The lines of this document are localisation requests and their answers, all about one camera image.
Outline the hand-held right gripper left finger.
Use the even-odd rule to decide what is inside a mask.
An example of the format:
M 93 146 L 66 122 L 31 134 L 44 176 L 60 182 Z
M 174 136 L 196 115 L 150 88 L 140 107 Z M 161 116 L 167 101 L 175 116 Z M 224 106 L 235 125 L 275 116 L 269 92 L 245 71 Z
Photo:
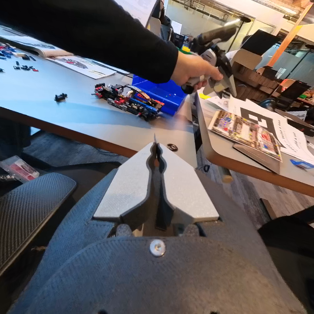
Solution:
M 152 168 L 157 143 L 151 142 L 123 163 L 113 176 L 93 218 L 144 223 L 153 205 Z

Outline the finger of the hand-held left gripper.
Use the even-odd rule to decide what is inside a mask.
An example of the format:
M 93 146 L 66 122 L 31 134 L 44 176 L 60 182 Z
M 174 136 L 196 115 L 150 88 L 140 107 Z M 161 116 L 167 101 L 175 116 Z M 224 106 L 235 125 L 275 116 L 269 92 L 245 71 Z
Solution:
M 237 97 L 236 85 L 233 74 L 231 74 L 230 76 L 224 74 L 222 85 L 224 92 L 229 92 L 234 98 Z
M 203 94 L 209 95 L 210 93 L 215 92 L 219 98 L 222 98 L 224 91 L 229 88 L 229 85 L 229 79 L 222 79 L 220 81 L 208 79 L 208 83 L 203 89 Z

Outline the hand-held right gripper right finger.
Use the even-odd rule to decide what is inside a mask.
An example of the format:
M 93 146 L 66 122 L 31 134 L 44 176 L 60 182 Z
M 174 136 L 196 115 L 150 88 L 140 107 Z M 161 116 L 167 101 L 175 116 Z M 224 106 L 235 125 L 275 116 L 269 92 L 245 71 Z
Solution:
M 157 156 L 161 174 L 161 208 L 166 224 L 217 221 L 219 214 L 194 167 L 161 143 L 157 146 Z

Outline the partly built toy car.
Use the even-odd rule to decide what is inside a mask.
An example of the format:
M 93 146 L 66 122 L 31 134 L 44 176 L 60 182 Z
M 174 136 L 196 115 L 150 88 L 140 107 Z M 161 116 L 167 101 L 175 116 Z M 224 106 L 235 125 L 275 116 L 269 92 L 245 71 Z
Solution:
M 98 99 L 104 99 L 109 105 L 143 118 L 147 122 L 155 120 L 165 105 L 129 84 L 105 85 L 105 83 L 99 83 L 95 85 L 94 93 L 91 95 Z

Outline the pile of toy bricks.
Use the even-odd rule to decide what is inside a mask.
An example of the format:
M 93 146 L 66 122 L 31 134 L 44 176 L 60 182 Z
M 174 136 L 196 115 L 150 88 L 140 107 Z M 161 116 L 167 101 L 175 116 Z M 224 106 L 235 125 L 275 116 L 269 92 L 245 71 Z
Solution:
M 20 63 L 17 61 L 17 56 L 15 49 L 9 44 L 0 44 L 0 73 L 5 73 L 5 68 L 3 68 L 3 63 L 7 67 L 13 67 L 14 70 L 20 70 Z

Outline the person's left forearm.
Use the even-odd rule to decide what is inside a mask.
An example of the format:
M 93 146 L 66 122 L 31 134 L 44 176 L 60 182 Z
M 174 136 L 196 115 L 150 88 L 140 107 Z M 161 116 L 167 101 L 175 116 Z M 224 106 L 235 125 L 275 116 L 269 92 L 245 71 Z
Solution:
M 1 1 L 1 23 L 154 83 L 170 80 L 179 54 L 114 1 Z

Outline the person's left hand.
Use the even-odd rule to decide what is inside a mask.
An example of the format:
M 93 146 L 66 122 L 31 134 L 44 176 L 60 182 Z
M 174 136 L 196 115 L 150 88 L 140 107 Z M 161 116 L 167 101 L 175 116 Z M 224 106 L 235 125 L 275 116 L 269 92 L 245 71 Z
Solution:
M 199 78 L 201 76 L 210 76 L 216 81 L 223 79 L 223 74 L 216 67 L 202 59 L 202 57 L 179 52 L 171 80 L 178 86 L 182 86 L 190 78 Z

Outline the open cardboard box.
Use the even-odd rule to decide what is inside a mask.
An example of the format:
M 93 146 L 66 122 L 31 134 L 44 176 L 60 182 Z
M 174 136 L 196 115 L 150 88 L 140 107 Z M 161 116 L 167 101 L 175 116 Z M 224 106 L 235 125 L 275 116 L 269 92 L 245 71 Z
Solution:
M 228 52 L 227 57 L 233 70 L 237 99 L 262 101 L 278 87 L 273 78 L 263 76 L 265 68 L 256 70 L 262 56 L 241 48 Z

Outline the blue plastic bin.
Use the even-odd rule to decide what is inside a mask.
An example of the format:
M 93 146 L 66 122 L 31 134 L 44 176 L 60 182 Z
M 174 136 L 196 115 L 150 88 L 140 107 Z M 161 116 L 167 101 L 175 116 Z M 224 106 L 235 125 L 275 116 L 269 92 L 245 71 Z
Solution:
M 133 75 L 132 85 L 145 92 L 152 99 L 164 103 L 161 112 L 171 116 L 175 115 L 187 96 L 173 80 L 162 84 L 155 84 L 137 75 Z

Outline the printed marker paper sheet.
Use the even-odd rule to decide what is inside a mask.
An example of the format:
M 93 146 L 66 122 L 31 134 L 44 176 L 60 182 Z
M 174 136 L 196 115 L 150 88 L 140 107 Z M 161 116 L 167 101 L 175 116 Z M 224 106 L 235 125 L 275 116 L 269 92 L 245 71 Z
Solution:
M 301 161 L 314 163 L 314 156 L 308 149 L 304 133 L 289 125 L 287 118 L 252 101 L 242 101 L 233 97 L 229 99 L 228 110 L 272 133 L 280 144 L 281 152 Z

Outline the black office chair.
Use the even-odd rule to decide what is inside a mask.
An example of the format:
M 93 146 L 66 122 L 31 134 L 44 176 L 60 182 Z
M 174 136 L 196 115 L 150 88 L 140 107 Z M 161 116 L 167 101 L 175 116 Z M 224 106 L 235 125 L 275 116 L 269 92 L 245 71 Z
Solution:
M 76 186 L 76 181 L 68 176 L 48 173 L 1 197 L 1 275 L 18 259 Z

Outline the blue plastic piece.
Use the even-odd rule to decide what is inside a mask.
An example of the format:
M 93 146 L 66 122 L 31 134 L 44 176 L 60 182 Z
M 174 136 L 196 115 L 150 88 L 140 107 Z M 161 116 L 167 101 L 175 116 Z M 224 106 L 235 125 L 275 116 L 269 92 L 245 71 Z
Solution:
M 308 170 L 313 170 L 314 169 L 314 165 L 310 164 L 308 162 L 305 161 L 297 161 L 294 159 L 290 159 L 290 162 L 295 166 L 298 167 L 299 169 L 302 169 L 304 171 L 308 171 Z

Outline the person's dark trousers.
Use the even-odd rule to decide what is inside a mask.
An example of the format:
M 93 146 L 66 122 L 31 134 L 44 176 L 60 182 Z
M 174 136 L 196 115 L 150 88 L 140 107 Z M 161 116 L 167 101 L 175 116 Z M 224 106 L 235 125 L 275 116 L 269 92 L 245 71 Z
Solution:
M 282 278 L 303 304 L 314 313 L 314 206 L 269 221 L 259 230 Z

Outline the clear bag with pink label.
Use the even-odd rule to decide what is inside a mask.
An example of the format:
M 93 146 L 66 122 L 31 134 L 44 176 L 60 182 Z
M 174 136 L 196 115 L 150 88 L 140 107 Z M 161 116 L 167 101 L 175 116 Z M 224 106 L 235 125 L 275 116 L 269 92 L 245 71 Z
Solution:
M 0 162 L 0 167 L 11 177 L 22 183 L 38 178 L 41 174 L 20 157 L 14 155 Z

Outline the open instruction booklet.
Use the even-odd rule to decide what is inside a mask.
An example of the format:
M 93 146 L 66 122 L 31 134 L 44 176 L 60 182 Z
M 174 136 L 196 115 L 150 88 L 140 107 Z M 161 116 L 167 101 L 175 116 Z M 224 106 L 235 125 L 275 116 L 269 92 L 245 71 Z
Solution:
M 55 45 L 37 40 L 9 27 L 1 26 L 1 40 L 4 40 L 5 43 L 11 42 L 21 49 L 36 52 L 47 61 L 52 61 L 92 79 L 101 79 L 116 73 L 112 69 L 97 65 L 83 57 L 73 55 Z

